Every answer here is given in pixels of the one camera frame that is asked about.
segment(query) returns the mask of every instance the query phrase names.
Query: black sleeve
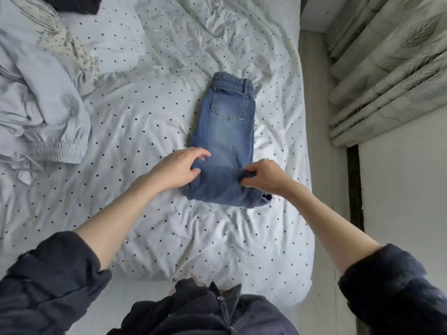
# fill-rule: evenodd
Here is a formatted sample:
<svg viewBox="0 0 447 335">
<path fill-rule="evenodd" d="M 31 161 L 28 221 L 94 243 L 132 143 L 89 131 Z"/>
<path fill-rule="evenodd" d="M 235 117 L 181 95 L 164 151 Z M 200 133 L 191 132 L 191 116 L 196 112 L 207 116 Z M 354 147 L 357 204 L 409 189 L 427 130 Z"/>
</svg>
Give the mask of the black sleeve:
<svg viewBox="0 0 447 335">
<path fill-rule="evenodd" d="M 0 281 L 0 334 L 62 334 L 85 315 L 112 275 L 74 232 L 20 255 Z"/>
<path fill-rule="evenodd" d="M 352 312 L 374 334 L 447 334 L 447 299 L 411 254 L 388 244 L 339 281 Z"/>
</svg>

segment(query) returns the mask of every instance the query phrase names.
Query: wooden floor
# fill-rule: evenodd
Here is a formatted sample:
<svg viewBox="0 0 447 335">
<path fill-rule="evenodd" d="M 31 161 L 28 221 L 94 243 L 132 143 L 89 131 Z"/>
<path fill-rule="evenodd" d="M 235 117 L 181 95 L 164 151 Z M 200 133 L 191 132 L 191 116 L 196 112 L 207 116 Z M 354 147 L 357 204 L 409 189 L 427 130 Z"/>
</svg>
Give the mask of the wooden floor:
<svg viewBox="0 0 447 335">
<path fill-rule="evenodd" d="M 299 55 L 303 68 L 306 129 L 313 193 L 344 218 L 349 219 L 346 148 L 329 138 L 329 119 L 336 109 L 328 102 L 334 81 L 324 36 L 302 31 Z M 338 289 L 339 275 L 321 244 L 315 242 L 312 288 L 299 306 L 300 335 L 355 335 L 355 317 Z"/>
<path fill-rule="evenodd" d="M 328 135 L 328 121 L 334 108 L 327 100 L 332 87 L 330 62 L 324 37 L 302 32 L 299 53 L 303 67 L 309 159 L 314 194 L 345 218 L 349 218 L 348 179 L 345 148 L 335 147 Z M 14 258 L 0 257 L 0 275 Z M 283 310 L 300 335 L 355 335 L 355 318 L 337 287 L 338 274 L 316 241 L 313 285 L 300 305 Z M 169 282 L 131 281 L 114 277 L 87 314 L 68 332 L 69 335 L 106 334 L 119 327 L 132 304 L 139 300 L 159 300 L 171 290 Z"/>
</svg>

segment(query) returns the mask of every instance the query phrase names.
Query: polka dot bed sheet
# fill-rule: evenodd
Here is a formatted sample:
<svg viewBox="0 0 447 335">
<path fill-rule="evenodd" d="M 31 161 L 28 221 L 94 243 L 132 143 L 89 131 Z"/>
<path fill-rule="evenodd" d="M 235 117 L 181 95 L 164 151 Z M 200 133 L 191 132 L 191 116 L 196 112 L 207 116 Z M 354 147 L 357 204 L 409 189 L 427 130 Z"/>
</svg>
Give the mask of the polka dot bed sheet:
<svg viewBox="0 0 447 335">
<path fill-rule="evenodd" d="M 254 83 L 254 159 L 275 160 L 310 188 L 297 53 L 299 24 L 287 23 L 299 18 L 299 7 L 293 17 L 284 16 L 290 12 L 290 0 L 272 4 L 257 0 L 132 4 L 129 9 L 144 33 L 139 37 L 137 66 L 131 71 L 120 66 L 105 74 L 85 99 L 93 108 L 92 131 L 82 163 L 45 164 L 31 186 L 2 168 L 3 253 L 20 254 L 54 232 L 75 229 L 137 176 L 187 146 L 201 99 L 220 70 Z M 126 56 L 121 50 L 115 52 L 120 56 L 113 58 Z M 107 69 L 111 68 L 108 60 Z M 310 289 L 313 254 L 312 231 L 280 197 L 246 209 L 188 201 L 171 190 L 155 198 L 138 219 L 110 269 L 149 281 L 195 275 L 223 288 L 242 283 L 244 293 L 291 305 Z"/>
</svg>

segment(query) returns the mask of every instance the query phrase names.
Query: curtain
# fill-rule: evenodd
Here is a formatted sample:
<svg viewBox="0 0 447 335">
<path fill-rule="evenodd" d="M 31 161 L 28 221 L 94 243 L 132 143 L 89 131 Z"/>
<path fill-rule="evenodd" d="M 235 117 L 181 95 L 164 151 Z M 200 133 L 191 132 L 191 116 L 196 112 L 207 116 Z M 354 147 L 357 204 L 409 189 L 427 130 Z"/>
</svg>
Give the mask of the curtain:
<svg viewBox="0 0 447 335">
<path fill-rule="evenodd" d="M 447 104 L 447 0 L 348 0 L 326 43 L 340 108 L 329 123 L 353 146 Z"/>
</svg>

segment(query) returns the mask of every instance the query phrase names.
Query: jeans waistband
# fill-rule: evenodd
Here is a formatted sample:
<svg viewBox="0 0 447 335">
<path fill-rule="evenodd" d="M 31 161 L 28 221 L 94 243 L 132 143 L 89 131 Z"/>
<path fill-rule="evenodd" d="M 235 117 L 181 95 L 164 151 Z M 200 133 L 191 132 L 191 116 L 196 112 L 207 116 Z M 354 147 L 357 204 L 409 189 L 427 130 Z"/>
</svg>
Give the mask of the jeans waistband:
<svg viewBox="0 0 447 335">
<path fill-rule="evenodd" d="M 219 71 L 214 74 L 210 88 L 224 88 L 235 90 L 248 95 L 251 99 L 254 96 L 253 82 L 247 78 L 238 78 L 234 75 Z"/>
</svg>

